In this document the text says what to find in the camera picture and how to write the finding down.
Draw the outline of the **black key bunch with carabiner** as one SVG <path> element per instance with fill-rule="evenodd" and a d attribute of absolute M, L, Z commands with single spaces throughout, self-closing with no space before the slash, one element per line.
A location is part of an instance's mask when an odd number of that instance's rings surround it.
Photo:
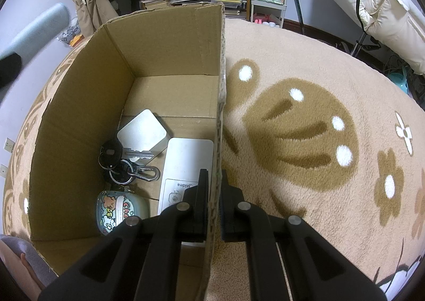
<path fill-rule="evenodd" d="M 150 162 L 153 158 L 152 152 L 125 148 L 118 138 L 113 138 L 101 146 L 98 163 L 108 172 L 111 181 L 127 186 L 136 179 L 154 182 L 160 178 L 161 172 L 158 167 L 138 162 L 138 160 Z"/>

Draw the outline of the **white box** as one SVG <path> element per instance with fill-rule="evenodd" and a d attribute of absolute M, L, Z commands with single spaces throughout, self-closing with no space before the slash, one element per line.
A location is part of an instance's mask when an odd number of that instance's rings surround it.
<path fill-rule="evenodd" d="M 167 207 L 183 201 L 185 190 L 198 183 L 206 169 L 211 181 L 214 143 L 209 139 L 172 138 L 169 140 L 161 175 L 159 216 Z"/>

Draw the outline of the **brown cardboard box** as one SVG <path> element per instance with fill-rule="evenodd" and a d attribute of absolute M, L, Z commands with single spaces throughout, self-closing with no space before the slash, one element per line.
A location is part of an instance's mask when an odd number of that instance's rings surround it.
<path fill-rule="evenodd" d="M 108 21 L 69 56 L 29 148 L 29 237 L 57 278 L 105 237 L 96 224 L 106 186 L 101 146 L 117 137 L 123 117 L 149 109 L 177 138 L 214 143 L 207 238 L 184 242 L 180 258 L 202 265 L 198 295 L 206 298 L 221 181 L 224 26 L 218 4 L 139 11 Z"/>

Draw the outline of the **cartoon printed case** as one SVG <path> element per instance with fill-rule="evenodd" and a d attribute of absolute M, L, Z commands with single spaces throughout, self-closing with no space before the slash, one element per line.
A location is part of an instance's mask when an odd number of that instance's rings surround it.
<path fill-rule="evenodd" d="M 103 235 L 111 233 L 132 216 L 141 219 L 149 217 L 148 203 L 141 196 L 133 192 L 112 190 L 99 193 L 96 199 L 96 224 Z"/>

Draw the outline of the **beige hanging coat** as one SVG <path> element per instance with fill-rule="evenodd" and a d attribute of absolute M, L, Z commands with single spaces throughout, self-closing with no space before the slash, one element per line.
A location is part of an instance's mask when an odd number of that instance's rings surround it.
<path fill-rule="evenodd" d="M 84 37 L 93 35 L 107 21 L 118 17 L 109 0 L 72 0 L 76 7 L 76 15 Z"/>

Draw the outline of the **white power adapter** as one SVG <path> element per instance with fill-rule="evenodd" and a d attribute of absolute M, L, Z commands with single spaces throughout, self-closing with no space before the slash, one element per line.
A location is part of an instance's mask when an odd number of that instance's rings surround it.
<path fill-rule="evenodd" d="M 149 110 L 145 109 L 132 119 L 117 133 L 123 150 L 122 157 L 142 164 L 160 154 L 168 145 L 170 139 L 167 130 Z"/>

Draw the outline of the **beige patterned round rug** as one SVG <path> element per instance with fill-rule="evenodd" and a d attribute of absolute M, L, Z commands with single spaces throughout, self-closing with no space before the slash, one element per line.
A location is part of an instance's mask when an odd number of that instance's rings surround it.
<path fill-rule="evenodd" d="M 397 300 L 424 261 L 424 111 L 381 73 L 306 36 L 225 20 L 224 37 L 220 166 L 230 182 L 271 215 L 301 217 Z M 10 236 L 31 242 L 29 148 L 82 45 L 17 138 L 4 190 Z"/>

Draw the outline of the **cream puffy jacket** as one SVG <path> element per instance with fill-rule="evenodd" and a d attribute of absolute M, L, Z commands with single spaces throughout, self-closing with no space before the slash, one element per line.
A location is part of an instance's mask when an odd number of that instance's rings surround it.
<path fill-rule="evenodd" d="M 334 0 L 369 36 L 424 74 L 424 14 L 412 0 Z"/>

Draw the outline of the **wall power outlet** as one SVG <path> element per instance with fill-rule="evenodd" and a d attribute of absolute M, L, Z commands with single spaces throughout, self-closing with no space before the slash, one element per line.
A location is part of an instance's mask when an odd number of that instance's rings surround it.
<path fill-rule="evenodd" d="M 4 150 L 9 152 L 9 153 L 12 153 L 13 149 L 14 149 L 14 145 L 15 145 L 14 141 L 12 141 L 9 138 L 6 138 L 6 141 L 4 143 Z"/>

